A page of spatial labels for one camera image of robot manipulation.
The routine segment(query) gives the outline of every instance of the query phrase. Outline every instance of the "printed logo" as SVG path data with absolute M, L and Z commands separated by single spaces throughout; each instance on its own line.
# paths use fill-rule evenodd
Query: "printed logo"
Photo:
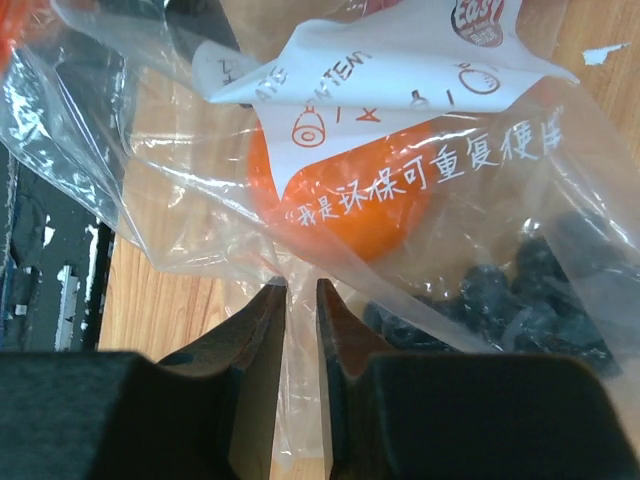
M 505 0 L 456 0 L 451 24 L 464 40 L 478 47 L 502 45 L 504 34 L 500 16 Z

